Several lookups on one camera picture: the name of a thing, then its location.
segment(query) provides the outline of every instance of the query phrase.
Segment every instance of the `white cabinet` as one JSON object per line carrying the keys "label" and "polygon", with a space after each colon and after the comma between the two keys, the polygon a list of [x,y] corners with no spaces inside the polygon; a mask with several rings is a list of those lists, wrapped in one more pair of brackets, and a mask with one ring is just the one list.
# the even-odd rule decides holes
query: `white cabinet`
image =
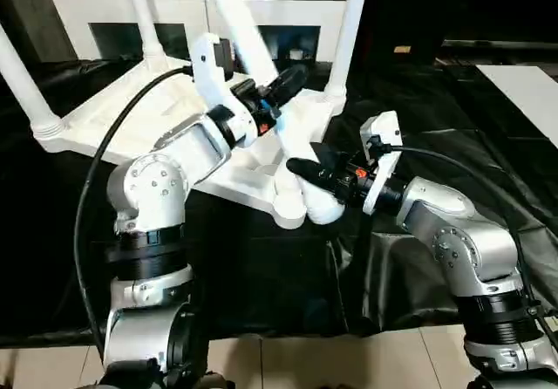
{"label": "white cabinet", "polygon": [[[140,47],[140,35],[133,25],[135,16],[131,0],[53,1],[79,58],[113,58],[115,54]],[[270,48],[277,47],[277,32],[281,28],[288,31],[289,26],[295,26],[300,28],[290,30],[295,37],[316,34],[315,44],[306,44],[302,49],[311,49],[318,61],[333,60],[346,0],[247,1],[256,23],[262,27],[264,38],[270,42]],[[192,42],[204,31],[223,37],[228,34],[214,0],[148,2],[163,47],[167,41],[169,47],[178,45],[179,49],[185,49],[187,47],[182,44]]]}
{"label": "white cabinet", "polygon": [[[182,36],[188,42],[208,31],[205,0],[148,1],[158,29],[173,28],[172,24],[182,26]],[[126,40],[140,45],[139,31],[126,30],[127,24],[135,24],[136,21],[131,0],[54,0],[54,3],[71,44],[81,59],[113,58],[109,52],[111,45],[116,53],[118,44],[126,46]],[[119,34],[121,37],[135,34],[137,38],[118,38]]]}
{"label": "white cabinet", "polygon": [[[260,26],[316,27],[316,60],[332,62],[343,21],[345,1],[247,0],[255,23]],[[214,0],[207,0],[209,30],[223,38],[228,27],[217,10]]]}

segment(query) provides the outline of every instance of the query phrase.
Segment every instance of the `black electrical wire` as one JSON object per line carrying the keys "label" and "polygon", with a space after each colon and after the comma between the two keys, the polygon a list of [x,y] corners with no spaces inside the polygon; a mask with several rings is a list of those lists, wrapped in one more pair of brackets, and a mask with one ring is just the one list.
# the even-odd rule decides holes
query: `black electrical wire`
{"label": "black electrical wire", "polygon": [[85,285],[85,279],[83,275],[81,256],[80,256],[81,242],[80,242],[79,233],[81,230],[81,220],[83,217],[85,201],[87,199],[87,195],[89,194],[89,188],[91,187],[91,184],[95,179],[95,174],[97,173],[97,170],[99,168],[101,158],[105,153],[105,150],[108,148],[108,145],[111,142],[112,138],[114,137],[114,134],[118,131],[118,129],[124,122],[126,116],[132,111],[132,109],[138,104],[138,102],[141,99],[143,99],[147,95],[147,93],[150,92],[156,85],[160,84],[165,79],[170,78],[173,75],[178,75],[180,73],[191,75],[192,67],[183,66],[181,68],[172,69],[171,71],[159,75],[159,77],[155,78],[149,84],[147,84],[141,90],[139,90],[139,92],[126,105],[126,107],[124,107],[122,112],[119,114],[119,116],[116,118],[116,120],[112,123],[111,127],[106,132],[105,137],[103,138],[99,147],[97,148],[97,152],[95,152],[95,155],[93,156],[92,164],[89,167],[87,176],[85,177],[84,187],[82,188],[81,195],[79,197],[78,210],[76,212],[76,222],[74,224],[74,229],[73,229],[73,259],[76,267],[76,274],[78,277],[79,291],[81,292],[81,298],[83,299],[84,302],[85,312],[87,313],[87,319],[89,321],[89,326],[91,327],[93,340],[95,342],[95,345],[97,346],[97,350],[99,351],[99,355],[101,358],[103,358],[105,340],[87,292],[87,286]]}
{"label": "black electrical wire", "polygon": [[529,276],[527,275],[527,262],[525,260],[525,253],[523,252],[523,246],[521,245],[521,239],[517,232],[517,228],[512,224],[509,216],[507,215],[507,211],[504,209],[503,205],[500,204],[501,202],[504,201],[499,194],[494,192],[493,183],[490,180],[488,180],[488,178],[485,175],[478,173],[477,171],[471,169],[467,165],[459,162],[458,160],[455,160],[443,154],[439,154],[437,152],[429,151],[427,149],[421,149],[418,147],[402,147],[402,146],[395,146],[395,145],[387,146],[387,149],[390,152],[409,152],[414,154],[427,155],[432,158],[443,160],[444,162],[451,164],[461,169],[462,171],[468,173],[487,191],[488,195],[494,197],[496,208],[499,210],[500,215],[504,220],[504,223],[507,225],[509,234],[510,236],[512,236],[512,239],[514,240],[515,243],[515,247],[517,248],[517,262],[519,266],[518,270],[520,271],[521,280],[523,282],[523,288],[525,290],[525,294],[527,296],[527,300],[529,302],[530,308],[535,309],[534,311],[535,314],[533,316],[537,319],[542,330],[547,335],[548,339],[550,340],[550,344],[555,348],[555,350],[558,351],[558,338],[548,326],[547,321],[544,318],[542,309],[539,306],[540,302],[538,302],[534,296],[533,286],[531,285],[531,281],[529,279]]}

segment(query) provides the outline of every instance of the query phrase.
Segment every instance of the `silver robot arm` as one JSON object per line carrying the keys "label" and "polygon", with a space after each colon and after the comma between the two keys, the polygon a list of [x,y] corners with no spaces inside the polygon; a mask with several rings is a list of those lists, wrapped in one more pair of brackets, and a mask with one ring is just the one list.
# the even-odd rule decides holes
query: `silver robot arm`
{"label": "silver robot arm", "polygon": [[432,251],[458,305],[471,364],[500,380],[540,369],[558,376],[555,352],[522,296],[508,231],[480,215],[461,192],[419,177],[400,206],[397,224]]}
{"label": "silver robot arm", "polygon": [[295,66],[269,85],[246,79],[229,88],[218,62],[227,54],[229,44],[210,33],[194,44],[194,82],[209,110],[180,123],[109,178],[119,239],[106,253],[115,277],[103,361],[107,384],[130,364],[167,375],[167,386],[193,386],[206,371],[207,320],[199,313],[202,291],[184,248],[184,202],[234,147],[248,147],[271,129],[306,80],[305,68]]}
{"label": "silver robot arm", "polygon": [[394,215],[398,226],[432,252],[466,330],[466,355],[481,373],[470,389],[558,387],[556,352],[524,296],[509,232],[479,214],[458,190],[419,177],[404,184],[391,176],[400,152],[390,149],[402,143],[395,112],[370,118],[360,135],[363,166],[364,158],[346,155],[332,164],[330,153],[328,165],[294,159],[287,167],[367,215]]}

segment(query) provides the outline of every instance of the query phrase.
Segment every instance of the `black plastic sheet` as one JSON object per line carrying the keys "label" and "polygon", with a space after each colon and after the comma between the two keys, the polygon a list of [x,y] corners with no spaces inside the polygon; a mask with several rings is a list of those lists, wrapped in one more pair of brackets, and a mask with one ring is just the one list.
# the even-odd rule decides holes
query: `black plastic sheet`
{"label": "black plastic sheet", "polygon": [[[60,115],[133,63],[47,65],[33,73]],[[310,85],[323,86],[317,73]],[[360,150],[358,128],[370,116],[398,112],[404,143],[452,156],[501,185],[521,229],[529,273],[549,308],[558,297],[555,215],[557,150],[475,68],[392,67],[354,74],[350,99],[326,142]],[[71,234],[90,159],[47,154],[4,86],[0,100],[0,201],[3,208],[1,346],[83,344],[85,313],[73,274]],[[86,242],[112,240],[113,212],[103,164],[87,207]],[[403,155],[398,175],[456,187],[497,218],[492,196],[435,160]],[[368,335],[459,321],[428,249],[389,216],[349,209],[329,227],[278,228],[270,216],[207,194],[186,203],[185,248],[207,284],[213,338]],[[233,235],[226,231],[233,230]],[[108,310],[102,245],[88,245],[85,273],[100,317]]]}

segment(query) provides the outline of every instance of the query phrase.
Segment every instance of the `tile floor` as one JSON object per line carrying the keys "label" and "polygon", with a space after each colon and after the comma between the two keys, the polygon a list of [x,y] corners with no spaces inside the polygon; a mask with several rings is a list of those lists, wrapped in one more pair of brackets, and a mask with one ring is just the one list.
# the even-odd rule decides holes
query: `tile floor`
{"label": "tile floor", "polygon": [[[208,363],[239,389],[465,389],[476,371],[463,335],[451,325],[370,338],[224,339],[211,342]],[[0,383],[14,389],[73,389],[102,371],[94,347],[0,350]]]}

